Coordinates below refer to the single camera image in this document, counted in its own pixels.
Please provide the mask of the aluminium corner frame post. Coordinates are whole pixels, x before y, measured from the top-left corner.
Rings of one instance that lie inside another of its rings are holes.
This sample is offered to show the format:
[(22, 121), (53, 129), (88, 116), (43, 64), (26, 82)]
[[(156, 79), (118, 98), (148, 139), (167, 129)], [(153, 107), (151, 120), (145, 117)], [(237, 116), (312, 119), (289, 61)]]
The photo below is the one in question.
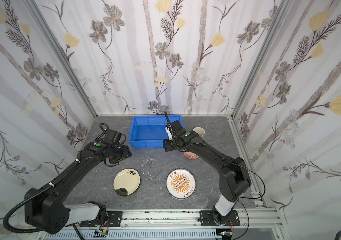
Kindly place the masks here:
[(88, 112), (90, 113), (92, 118), (96, 118), (98, 114), (96, 113), (94, 107), (92, 106), (90, 100), (88, 99), (83, 87), (80, 84), (80, 81), (78, 80), (69, 61), (67, 60), (65, 56), (64, 50), (61, 48), (57, 38), (55, 37), (51, 29), (49, 28), (36, 2), (23, 0), (23, 3), (25, 4), (33, 20), (36, 22), (37, 26), (41, 30), (44, 38), (47, 40), (48, 45), (50, 46), (50, 49), (54, 52), (57, 60), (59, 61), (60, 65), (63, 67), (65, 73), (68, 75), (71, 83), (74, 85), (75, 90), (80, 95)]
[(261, 48), (258, 52), (258, 55), (254, 61), (254, 64), (251, 68), (251, 71), (247, 77), (245, 85), (244, 85), (242, 91), (240, 92), (239, 99), (238, 99), (238, 101), (235, 105), (235, 108), (231, 114), (231, 119), (233, 119), (240, 112), (240, 109), (246, 100), (246, 97), (250, 91), (250, 88), (251, 88), (254, 80), (256, 79), (256, 75), (259, 72), (263, 61), (265, 60), (268, 52), (270, 51), (270, 49), (272, 47), (274, 39), (276, 38), (276, 36), (278, 34), (279, 28), (281, 27), (281, 25), (282, 25), (282, 23), (286, 17), (286, 14), (289, 11), (289, 8), (290, 8), (292, 2), (293, 1), (291, 1), (291, 0), (281, 1), (281, 4), (276, 11), (276, 15), (275, 15), (274, 19), (272, 20), (270, 29), (267, 32), (266, 38), (265, 38), (263, 44), (261, 45)]

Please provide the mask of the aluminium corner frame post right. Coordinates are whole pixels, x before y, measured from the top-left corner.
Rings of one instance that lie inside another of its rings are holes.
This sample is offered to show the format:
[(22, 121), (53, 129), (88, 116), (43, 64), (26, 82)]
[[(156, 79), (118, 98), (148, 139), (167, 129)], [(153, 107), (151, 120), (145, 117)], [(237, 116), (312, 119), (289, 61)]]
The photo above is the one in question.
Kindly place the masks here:
[(231, 119), (233, 119), (240, 112), (240, 109), (246, 100), (246, 97), (250, 91), (250, 88), (251, 88), (254, 80), (256, 79), (256, 75), (259, 72), (263, 61), (265, 60), (268, 52), (270, 51), (270, 49), (272, 47), (274, 39), (276, 38), (276, 36), (278, 34), (279, 28), (281, 27), (281, 25), (282, 25), (282, 23), (286, 17), (286, 14), (289, 11), (289, 8), (290, 8), (292, 2), (293, 1), (291, 1), (291, 0), (281, 1), (281, 4), (276, 11), (276, 15), (275, 15), (274, 19), (272, 20), (270, 29), (267, 32), (266, 38), (265, 38), (263, 44), (261, 45), (261, 48), (258, 52), (258, 55), (254, 61), (254, 64), (251, 68), (251, 71), (247, 77), (245, 85), (244, 85), (242, 91), (240, 92), (239, 99), (238, 99), (238, 101), (235, 105), (235, 108), (231, 114)]

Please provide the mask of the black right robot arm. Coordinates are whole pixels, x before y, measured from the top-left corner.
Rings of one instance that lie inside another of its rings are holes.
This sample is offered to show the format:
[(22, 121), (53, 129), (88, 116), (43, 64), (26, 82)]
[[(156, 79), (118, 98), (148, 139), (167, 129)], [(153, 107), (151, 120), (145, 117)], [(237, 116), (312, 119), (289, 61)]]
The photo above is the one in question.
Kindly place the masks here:
[(252, 185), (245, 161), (240, 157), (234, 159), (215, 149), (198, 133), (187, 132), (179, 121), (168, 122), (166, 130), (170, 135), (170, 138), (163, 140), (166, 152), (191, 152), (218, 172), (221, 196), (213, 207), (213, 216), (218, 224), (222, 224), (229, 218), (235, 203)]

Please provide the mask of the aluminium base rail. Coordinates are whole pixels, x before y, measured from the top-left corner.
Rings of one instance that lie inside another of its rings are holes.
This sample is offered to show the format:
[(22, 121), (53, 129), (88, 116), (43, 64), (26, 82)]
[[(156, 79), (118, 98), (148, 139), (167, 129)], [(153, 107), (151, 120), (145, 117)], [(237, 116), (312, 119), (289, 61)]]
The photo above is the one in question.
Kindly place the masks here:
[(235, 209), (217, 225), (209, 210), (112, 210), (101, 227), (89, 222), (36, 240), (287, 240), (275, 209)]

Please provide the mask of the cream yellow plate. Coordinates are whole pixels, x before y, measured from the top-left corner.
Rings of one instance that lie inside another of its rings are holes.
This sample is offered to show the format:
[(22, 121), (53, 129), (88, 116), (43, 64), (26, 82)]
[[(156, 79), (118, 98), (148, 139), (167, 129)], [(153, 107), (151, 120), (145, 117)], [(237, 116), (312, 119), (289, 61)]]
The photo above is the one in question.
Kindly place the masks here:
[(139, 188), (140, 180), (140, 175), (136, 170), (124, 169), (115, 176), (113, 189), (117, 195), (127, 197)]

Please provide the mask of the light blue ceramic mug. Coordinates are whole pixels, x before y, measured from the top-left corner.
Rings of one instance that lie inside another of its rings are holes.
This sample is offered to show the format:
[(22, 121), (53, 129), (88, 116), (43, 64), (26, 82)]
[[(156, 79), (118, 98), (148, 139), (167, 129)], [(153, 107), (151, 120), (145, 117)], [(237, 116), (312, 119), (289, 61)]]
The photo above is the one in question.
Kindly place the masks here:
[(193, 131), (194, 131), (195, 133), (197, 133), (201, 138), (204, 138), (204, 137), (205, 137), (206, 131), (205, 131), (203, 128), (201, 128), (201, 127), (195, 127), (195, 128), (193, 128)]

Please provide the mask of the aluminium corner frame post left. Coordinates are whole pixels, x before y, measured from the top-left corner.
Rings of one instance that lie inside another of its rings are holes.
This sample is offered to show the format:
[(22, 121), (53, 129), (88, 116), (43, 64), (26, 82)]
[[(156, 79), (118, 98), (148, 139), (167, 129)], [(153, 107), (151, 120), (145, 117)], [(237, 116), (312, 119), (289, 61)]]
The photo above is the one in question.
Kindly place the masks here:
[(23, 0), (23, 3), (25, 4), (33, 20), (36, 22), (37, 26), (41, 30), (44, 38), (47, 40), (48, 45), (50, 46), (50, 49), (54, 52), (57, 60), (59, 61), (60, 65), (63, 67), (65, 73), (68, 75), (71, 83), (74, 85), (75, 90), (80, 95), (88, 112), (90, 113), (92, 118), (96, 118), (98, 114), (96, 113), (94, 107), (92, 106), (90, 100), (88, 99), (83, 87), (80, 84), (80, 81), (78, 80), (69, 61), (67, 60), (65, 56), (64, 50), (61, 48), (57, 38), (55, 37), (51, 29), (49, 28), (36, 2)]

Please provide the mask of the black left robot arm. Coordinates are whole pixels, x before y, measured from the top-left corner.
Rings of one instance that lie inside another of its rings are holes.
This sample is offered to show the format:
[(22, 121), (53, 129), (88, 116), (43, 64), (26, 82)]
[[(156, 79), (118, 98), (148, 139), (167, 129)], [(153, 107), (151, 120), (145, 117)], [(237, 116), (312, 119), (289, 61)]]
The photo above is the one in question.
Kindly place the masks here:
[(89, 202), (82, 205), (64, 205), (74, 187), (101, 162), (115, 166), (132, 155), (127, 145), (115, 145), (101, 140), (91, 142), (77, 153), (75, 161), (40, 189), (32, 188), (24, 196), (32, 198), (24, 205), (24, 220), (39, 231), (56, 234), (68, 225), (93, 222), (103, 225), (108, 216), (105, 205)]

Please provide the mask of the blue plastic bin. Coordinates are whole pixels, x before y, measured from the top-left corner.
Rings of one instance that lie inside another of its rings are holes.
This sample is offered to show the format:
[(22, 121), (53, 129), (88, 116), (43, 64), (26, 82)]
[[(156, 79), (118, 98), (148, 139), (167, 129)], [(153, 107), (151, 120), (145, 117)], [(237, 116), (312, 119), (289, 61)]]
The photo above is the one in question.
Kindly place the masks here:
[(165, 115), (134, 116), (129, 129), (128, 141), (135, 149), (163, 148), (168, 139)]

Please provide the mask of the clear glass plate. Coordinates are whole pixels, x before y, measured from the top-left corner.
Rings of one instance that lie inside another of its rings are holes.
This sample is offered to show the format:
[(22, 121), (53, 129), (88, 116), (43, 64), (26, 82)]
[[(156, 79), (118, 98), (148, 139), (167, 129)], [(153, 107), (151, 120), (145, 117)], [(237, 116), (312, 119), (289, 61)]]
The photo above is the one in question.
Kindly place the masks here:
[(160, 174), (160, 170), (159, 161), (154, 157), (146, 158), (141, 165), (142, 174), (147, 180), (156, 179)]

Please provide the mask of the red patterned small bowl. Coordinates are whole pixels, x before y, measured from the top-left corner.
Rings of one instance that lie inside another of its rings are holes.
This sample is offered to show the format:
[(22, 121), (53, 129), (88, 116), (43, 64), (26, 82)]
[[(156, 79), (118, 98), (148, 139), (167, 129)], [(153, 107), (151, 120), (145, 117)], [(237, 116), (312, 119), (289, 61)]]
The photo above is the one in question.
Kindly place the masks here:
[(189, 159), (189, 160), (196, 160), (196, 159), (199, 158), (198, 155), (196, 155), (196, 154), (194, 154), (194, 153), (192, 153), (192, 152), (185, 152), (184, 155), (185, 155), (185, 157), (186, 157), (187, 159)]

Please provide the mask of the white plate orange sun pattern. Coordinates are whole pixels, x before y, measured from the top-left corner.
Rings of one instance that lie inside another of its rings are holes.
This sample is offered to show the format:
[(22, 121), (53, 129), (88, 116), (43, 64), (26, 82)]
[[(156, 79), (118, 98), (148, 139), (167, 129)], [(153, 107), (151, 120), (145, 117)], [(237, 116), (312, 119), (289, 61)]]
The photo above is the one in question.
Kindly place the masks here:
[(196, 190), (196, 180), (186, 169), (171, 171), (166, 177), (166, 189), (175, 199), (184, 200), (191, 197)]

